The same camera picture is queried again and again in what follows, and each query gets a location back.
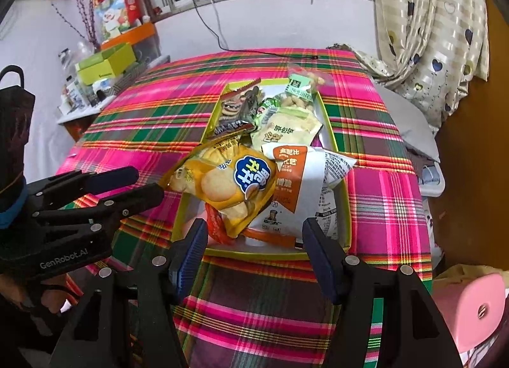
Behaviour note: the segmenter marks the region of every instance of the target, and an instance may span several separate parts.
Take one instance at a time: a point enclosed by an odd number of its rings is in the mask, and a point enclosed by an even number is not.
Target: plaid tablecloth
[[[421,196],[400,135],[353,54],[274,49],[304,68],[330,73],[321,91],[339,150],[359,160],[346,181],[352,215],[350,253],[377,266],[413,266],[431,281]],[[317,54],[317,60],[302,60]],[[225,83],[287,77],[288,60],[253,53],[217,53],[152,70],[97,118],[60,172],[107,171],[133,165],[139,183],[154,182],[198,145]],[[180,196],[167,193],[146,216],[125,221],[108,265],[135,267],[169,246]],[[79,206],[93,205],[91,196]],[[92,270],[104,266],[98,263]],[[325,299],[307,261],[248,263],[206,256],[192,295],[174,319],[191,367],[319,366],[339,310]],[[380,344],[382,301],[373,310],[366,366]]]

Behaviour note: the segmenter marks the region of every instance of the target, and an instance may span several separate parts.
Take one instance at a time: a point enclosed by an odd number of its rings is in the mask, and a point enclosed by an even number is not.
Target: black cable
[[[210,26],[208,24],[205,23],[205,21],[202,18],[202,15],[200,15],[200,13],[198,11],[198,5],[196,4],[196,2],[194,0],[192,0],[192,3],[194,4],[194,10],[196,10],[196,13],[198,14],[199,19],[202,21],[202,23],[205,25],[205,27],[208,30],[210,30],[210,32],[216,37],[217,44],[219,45],[220,49],[222,49],[223,51],[226,51],[226,52],[251,52],[251,53],[259,53],[259,54],[267,54],[269,56],[277,56],[278,58],[295,59],[295,60],[303,60],[303,59],[305,59],[305,60],[316,61],[318,59],[318,55],[317,54],[305,55],[305,56],[302,56],[301,58],[297,59],[297,58],[288,56],[287,54],[279,54],[279,53],[273,53],[273,52],[263,52],[263,51],[257,51],[256,49],[228,49],[228,48],[222,47],[219,35],[216,32],[214,32],[210,28]]]

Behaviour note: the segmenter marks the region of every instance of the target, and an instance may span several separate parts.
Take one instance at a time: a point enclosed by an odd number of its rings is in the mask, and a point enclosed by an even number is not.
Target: pink stool
[[[502,276],[493,273],[433,289],[432,296],[461,354],[495,331],[504,312],[506,287]]]

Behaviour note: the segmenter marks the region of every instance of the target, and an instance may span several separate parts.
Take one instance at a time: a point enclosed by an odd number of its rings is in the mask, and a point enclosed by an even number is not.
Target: gift bag
[[[94,11],[103,41],[129,30],[142,17],[139,0],[94,0]]]

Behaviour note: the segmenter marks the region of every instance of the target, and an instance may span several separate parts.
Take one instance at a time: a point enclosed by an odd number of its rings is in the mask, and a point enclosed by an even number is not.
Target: blue band
[[[11,223],[14,221],[14,219],[18,217],[18,214],[23,208],[27,196],[28,189],[26,188],[25,177],[23,177],[23,189],[21,190],[19,197],[17,198],[13,205],[11,205],[4,212],[0,213],[0,229],[5,229],[9,227]]]

